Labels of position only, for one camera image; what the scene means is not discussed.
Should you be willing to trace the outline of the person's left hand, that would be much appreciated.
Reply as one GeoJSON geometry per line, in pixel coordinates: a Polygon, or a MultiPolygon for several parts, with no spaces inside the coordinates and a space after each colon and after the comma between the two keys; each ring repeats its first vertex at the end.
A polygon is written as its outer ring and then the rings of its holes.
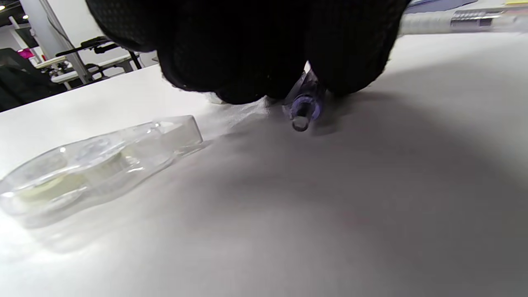
{"type": "Polygon", "coordinates": [[[174,87],[228,104],[283,99],[311,69],[336,96],[383,73],[408,0],[87,0],[109,39],[156,52],[174,87]]]}

